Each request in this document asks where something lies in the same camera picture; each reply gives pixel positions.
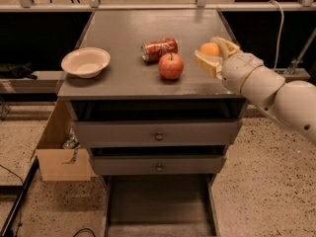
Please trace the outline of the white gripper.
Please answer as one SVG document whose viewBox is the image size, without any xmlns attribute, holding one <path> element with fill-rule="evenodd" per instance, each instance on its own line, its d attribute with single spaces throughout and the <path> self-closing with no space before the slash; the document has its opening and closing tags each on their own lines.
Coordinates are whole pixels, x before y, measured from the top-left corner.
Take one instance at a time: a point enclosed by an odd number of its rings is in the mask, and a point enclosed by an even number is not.
<svg viewBox="0 0 316 237">
<path fill-rule="evenodd" d="M 196 50 L 196 64 L 211 78 L 222 79 L 226 89 L 240 95 L 246 78 L 254 69 L 263 66 L 264 61 L 252 53 L 241 52 L 240 46 L 230 40 L 220 37 L 210 40 L 219 46 L 222 57 L 226 60 L 223 62 L 220 56 L 206 55 Z"/>
</svg>

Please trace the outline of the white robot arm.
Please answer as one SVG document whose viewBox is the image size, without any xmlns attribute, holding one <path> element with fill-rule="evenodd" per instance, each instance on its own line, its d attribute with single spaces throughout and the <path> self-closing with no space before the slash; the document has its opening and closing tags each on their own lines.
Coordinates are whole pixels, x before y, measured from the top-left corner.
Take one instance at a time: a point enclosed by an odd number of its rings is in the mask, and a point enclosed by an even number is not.
<svg viewBox="0 0 316 237">
<path fill-rule="evenodd" d="M 235 43 L 210 39 L 215 55 L 195 50 L 195 60 L 211 78 L 219 79 L 230 92 L 246 98 L 281 128 L 296 131 L 316 143 L 316 87 L 307 81 L 291 81 L 265 66 Z"/>
</svg>

